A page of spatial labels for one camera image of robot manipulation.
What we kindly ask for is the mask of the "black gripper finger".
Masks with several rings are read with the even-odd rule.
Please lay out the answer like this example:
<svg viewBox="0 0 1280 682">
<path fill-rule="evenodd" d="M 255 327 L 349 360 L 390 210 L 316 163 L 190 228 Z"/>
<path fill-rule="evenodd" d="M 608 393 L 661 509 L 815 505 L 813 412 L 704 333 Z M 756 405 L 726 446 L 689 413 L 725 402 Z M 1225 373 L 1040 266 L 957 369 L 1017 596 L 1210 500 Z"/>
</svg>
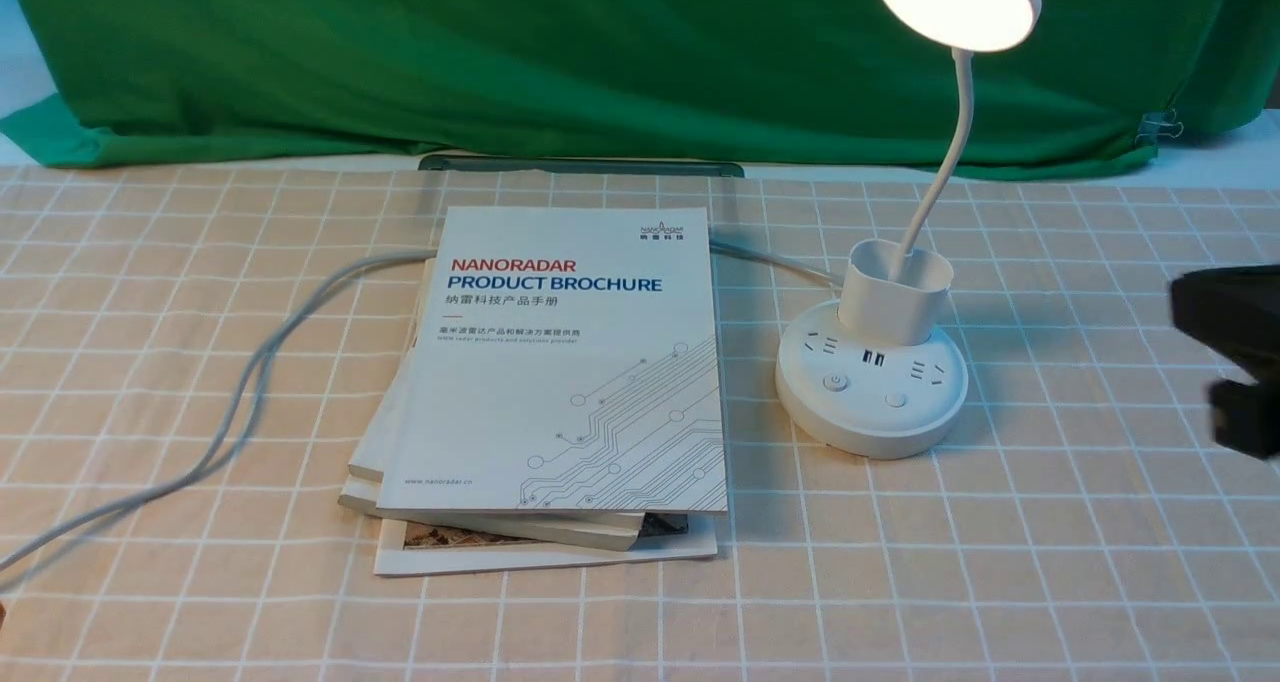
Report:
<svg viewBox="0 0 1280 682">
<path fill-rule="evenodd" d="M 1260 461 L 1279 454 L 1279 267 L 1208 267 L 1169 285 L 1175 330 L 1230 360 L 1249 383 L 1207 390 L 1213 441 Z"/>
</svg>

